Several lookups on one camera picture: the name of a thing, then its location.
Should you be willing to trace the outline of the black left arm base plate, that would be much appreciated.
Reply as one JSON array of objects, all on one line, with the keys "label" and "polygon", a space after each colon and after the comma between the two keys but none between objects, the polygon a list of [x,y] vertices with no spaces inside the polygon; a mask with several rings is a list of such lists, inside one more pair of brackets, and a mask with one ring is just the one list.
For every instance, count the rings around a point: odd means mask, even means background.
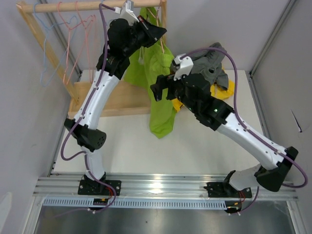
[{"label": "black left arm base plate", "polygon": [[[113,187],[116,191],[116,195],[120,195],[121,180],[107,180],[105,181],[108,185]],[[78,187],[79,195],[110,195],[109,189],[93,180],[81,180]]]}]

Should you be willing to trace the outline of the pink hanger of yellow shorts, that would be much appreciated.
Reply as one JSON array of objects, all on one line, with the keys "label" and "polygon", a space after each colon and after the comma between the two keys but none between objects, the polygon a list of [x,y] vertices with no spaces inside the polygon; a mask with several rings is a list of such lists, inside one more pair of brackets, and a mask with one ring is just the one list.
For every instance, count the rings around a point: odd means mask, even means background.
[{"label": "pink hanger of yellow shorts", "polygon": [[89,49],[89,34],[91,32],[91,29],[93,27],[94,21],[95,21],[95,15],[89,15],[86,19],[83,19],[80,11],[78,10],[78,1],[75,2],[75,8],[76,12],[78,14],[78,17],[80,19],[79,25],[82,25],[84,29],[84,41],[82,43],[81,49],[78,54],[77,61],[79,60],[80,56],[82,55],[82,52],[84,49],[86,49],[86,55],[87,55],[87,61],[88,61],[88,76],[89,76],[89,82],[93,83],[93,73],[91,71],[91,59],[90,59],[90,49]]}]

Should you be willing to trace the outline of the light grey shorts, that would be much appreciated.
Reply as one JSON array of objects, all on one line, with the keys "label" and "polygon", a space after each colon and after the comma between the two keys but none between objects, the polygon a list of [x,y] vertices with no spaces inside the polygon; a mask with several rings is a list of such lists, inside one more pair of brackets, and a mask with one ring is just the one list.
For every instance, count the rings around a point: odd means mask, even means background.
[{"label": "light grey shorts", "polygon": [[225,55],[215,50],[202,50],[190,55],[193,61],[191,74],[202,74],[211,84],[218,85],[222,90],[229,88],[228,75],[223,71],[222,61]]}]

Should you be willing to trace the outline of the pink hanger of olive shorts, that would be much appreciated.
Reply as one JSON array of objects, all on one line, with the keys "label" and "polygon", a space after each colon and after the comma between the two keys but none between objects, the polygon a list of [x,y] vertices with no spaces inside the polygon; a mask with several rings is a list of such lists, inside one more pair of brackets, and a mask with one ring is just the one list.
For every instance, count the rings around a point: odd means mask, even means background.
[{"label": "pink hanger of olive shorts", "polygon": [[[69,65],[68,65],[69,53],[70,53],[70,49],[71,49],[70,44],[71,44],[71,41],[72,41],[72,39],[73,39],[73,37],[74,37],[74,34],[75,34],[75,32],[76,32],[76,29],[79,28],[80,26],[82,27],[82,25],[79,25],[80,19],[79,19],[79,17],[78,17],[77,12],[76,12],[76,14],[74,15],[74,17],[76,17],[77,23],[76,23],[76,25],[71,26],[71,21],[66,21],[66,20],[63,18],[62,14],[60,13],[60,6],[61,6],[61,4],[62,4],[62,1],[59,1],[58,4],[57,4],[57,12],[58,12],[59,17],[62,19],[62,22],[64,23],[64,25],[65,25],[65,27],[67,28],[67,31],[68,31],[68,41],[67,41],[67,47],[66,47],[66,50],[65,50],[65,51],[66,51],[66,60],[65,60],[66,67],[65,67],[65,70],[64,70],[64,74],[63,74],[63,83],[64,83],[65,85],[67,85],[67,84],[70,83],[71,77],[72,77],[73,72],[74,72],[74,69],[76,68],[76,66],[77,66],[77,64],[78,64],[78,61],[77,61],[77,58],[78,58],[78,57],[76,57],[76,58],[75,58],[75,61],[74,61],[74,63],[73,63],[73,68],[72,68],[72,70],[70,71],[70,74],[67,75],[67,71],[68,71],[68,68],[69,68]],[[96,21],[97,21],[97,18],[96,18],[96,16],[95,16],[95,21],[94,21],[93,26],[95,25]]]}]

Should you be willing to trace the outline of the yellow shorts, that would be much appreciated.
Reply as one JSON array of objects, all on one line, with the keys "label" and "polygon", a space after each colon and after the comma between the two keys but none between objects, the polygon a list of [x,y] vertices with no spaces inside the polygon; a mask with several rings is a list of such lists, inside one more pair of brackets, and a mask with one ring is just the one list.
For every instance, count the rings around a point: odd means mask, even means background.
[{"label": "yellow shorts", "polygon": [[[228,89],[223,90],[221,88],[221,86],[217,85],[216,83],[213,84],[210,88],[212,96],[217,98],[217,99],[221,99],[221,100],[225,100],[225,99],[228,99],[231,96],[233,96],[235,83],[233,81],[229,80],[228,85],[229,85]],[[176,112],[179,112],[184,107],[182,102],[179,101],[177,98],[171,100],[171,102],[172,102],[173,108],[176,110]]]}]

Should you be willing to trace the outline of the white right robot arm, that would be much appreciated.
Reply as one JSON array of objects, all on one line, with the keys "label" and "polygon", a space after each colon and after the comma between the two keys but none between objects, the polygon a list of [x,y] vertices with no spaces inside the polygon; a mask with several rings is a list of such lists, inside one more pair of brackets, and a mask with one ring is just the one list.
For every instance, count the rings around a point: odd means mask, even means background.
[{"label": "white right robot arm", "polygon": [[156,101],[162,99],[166,89],[168,100],[176,98],[181,101],[201,124],[229,137],[259,162],[243,171],[231,171],[222,185],[225,195],[232,197],[254,186],[279,191],[292,166],[280,154],[295,159],[298,151],[294,147],[279,146],[260,133],[253,136],[250,133],[252,128],[239,123],[230,105],[211,95],[210,84],[201,74],[190,74],[180,80],[174,80],[174,75],[160,75],[150,88]]}]

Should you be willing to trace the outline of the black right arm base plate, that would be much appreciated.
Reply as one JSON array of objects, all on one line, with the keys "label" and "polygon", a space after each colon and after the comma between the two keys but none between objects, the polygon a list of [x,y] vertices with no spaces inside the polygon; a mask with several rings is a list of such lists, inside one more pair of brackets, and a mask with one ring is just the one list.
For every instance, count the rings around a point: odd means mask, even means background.
[{"label": "black right arm base plate", "polygon": [[252,198],[251,188],[239,191],[223,182],[207,182],[203,188],[210,198]]}]

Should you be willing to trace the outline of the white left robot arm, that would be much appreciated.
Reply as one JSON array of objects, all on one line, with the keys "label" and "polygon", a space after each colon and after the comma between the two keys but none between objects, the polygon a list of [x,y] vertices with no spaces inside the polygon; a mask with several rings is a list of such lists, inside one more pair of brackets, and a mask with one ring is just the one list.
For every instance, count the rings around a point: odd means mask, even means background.
[{"label": "white left robot arm", "polygon": [[165,28],[149,23],[142,16],[129,23],[126,19],[115,19],[104,30],[104,48],[97,64],[94,82],[73,119],[66,119],[64,126],[81,147],[85,156],[86,173],[91,180],[89,190],[102,194],[106,183],[100,149],[106,134],[97,129],[102,110],[124,72],[130,65],[130,56],[141,47],[150,47],[167,32]]}]

